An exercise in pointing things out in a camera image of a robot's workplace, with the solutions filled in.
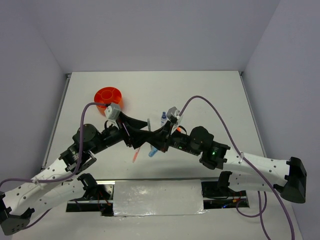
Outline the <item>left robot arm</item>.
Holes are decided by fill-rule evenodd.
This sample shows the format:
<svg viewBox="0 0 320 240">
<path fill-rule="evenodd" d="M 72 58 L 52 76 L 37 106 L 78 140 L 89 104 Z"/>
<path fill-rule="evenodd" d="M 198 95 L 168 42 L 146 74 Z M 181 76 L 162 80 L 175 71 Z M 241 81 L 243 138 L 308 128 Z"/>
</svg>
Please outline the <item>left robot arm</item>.
<svg viewBox="0 0 320 240">
<path fill-rule="evenodd" d="M 31 179 L 10 178 L 21 185 L 0 194 L 0 226 L 6 236 L 13 235 L 31 226 L 30 221 L 40 213 L 64 201 L 85 197 L 91 200 L 97 196 L 98 184 L 94 177 L 83 171 L 96 162 L 95 154 L 125 141 L 128 147 L 138 148 L 134 134 L 142 136 L 146 121 L 133 119 L 122 112 L 110 118 L 112 123 L 102 132 L 92 124 L 83 123 L 72 137 L 73 144 L 50 166 Z"/>
</svg>

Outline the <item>clear orange pen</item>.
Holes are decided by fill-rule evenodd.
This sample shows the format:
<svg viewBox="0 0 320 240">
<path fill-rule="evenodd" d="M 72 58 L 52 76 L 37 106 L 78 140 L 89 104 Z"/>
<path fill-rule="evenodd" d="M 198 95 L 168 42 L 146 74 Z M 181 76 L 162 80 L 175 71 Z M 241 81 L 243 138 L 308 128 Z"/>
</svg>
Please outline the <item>clear orange pen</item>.
<svg viewBox="0 0 320 240">
<path fill-rule="evenodd" d="M 135 153 L 134 153 L 134 156 L 133 156 L 133 158 L 132 158 L 132 162 L 133 163 L 135 163 L 135 161 L 136 161 L 136 159 L 137 159 L 137 157 L 138 157 L 138 154 L 139 154 L 139 152 L 140 152 L 140 147 L 139 148 L 137 148 L 136 150 L 135 150 Z"/>
</svg>

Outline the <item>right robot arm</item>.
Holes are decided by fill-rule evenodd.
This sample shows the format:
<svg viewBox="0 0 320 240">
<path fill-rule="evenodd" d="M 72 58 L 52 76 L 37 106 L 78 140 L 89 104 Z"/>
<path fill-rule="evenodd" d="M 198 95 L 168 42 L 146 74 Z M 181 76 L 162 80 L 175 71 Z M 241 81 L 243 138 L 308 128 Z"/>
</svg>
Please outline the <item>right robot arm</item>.
<svg viewBox="0 0 320 240">
<path fill-rule="evenodd" d="M 125 131 L 135 149 L 145 143 L 163 153 L 175 148 L 199 156 L 200 163 L 210 170 L 221 170 L 217 190 L 223 196 L 233 191 L 276 191 L 289 202 L 306 202 L 307 171 L 301 159 L 272 159 L 241 152 L 214 141 L 214 136 L 203 126 L 194 127 L 190 134 L 172 128 L 170 123 L 155 131 L 126 125 Z"/>
</svg>

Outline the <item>clear green pen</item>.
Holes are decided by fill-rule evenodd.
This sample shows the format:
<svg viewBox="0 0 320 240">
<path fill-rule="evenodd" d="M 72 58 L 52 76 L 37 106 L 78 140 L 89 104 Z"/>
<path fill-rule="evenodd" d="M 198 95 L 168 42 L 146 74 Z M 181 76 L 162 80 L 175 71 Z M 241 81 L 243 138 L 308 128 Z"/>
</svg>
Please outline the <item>clear green pen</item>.
<svg viewBox="0 0 320 240">
<path fill-rule="evenodd" d="M 149 119 L 149 118 L 147 118 L 147 129 L 148 129 L 148 131 L 149 131 L 149 132 L 151 132 L 151 131 L 152 131 L 152 128 L 151 128 L 151 121 L 150 121 L 150 119 Z"/>
</svg>

